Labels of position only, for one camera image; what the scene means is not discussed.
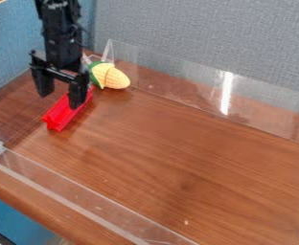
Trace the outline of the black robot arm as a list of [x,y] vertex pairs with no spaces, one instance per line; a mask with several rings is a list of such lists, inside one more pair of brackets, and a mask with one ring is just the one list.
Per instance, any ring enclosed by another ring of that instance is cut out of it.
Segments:
[[85,103],[89,75],[81,63],[82,27],[77,23],[77,0],[34,0],[42,21],[45,51],[31,50],[30,71],[38,95],[44,98],[54,91],[54,80],[69,84],[68,105],[77,109]]

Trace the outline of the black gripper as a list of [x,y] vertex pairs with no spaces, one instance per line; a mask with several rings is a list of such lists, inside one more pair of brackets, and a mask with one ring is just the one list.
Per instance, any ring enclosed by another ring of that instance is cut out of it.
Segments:
[[54,90],[53,81],[69,84],[69,107],[77,109],[85,103],[89,75],[80,58],[68,62],[54,62],[45,57],[45,52],[31,50],[30,71],[38,95],[44,98]]

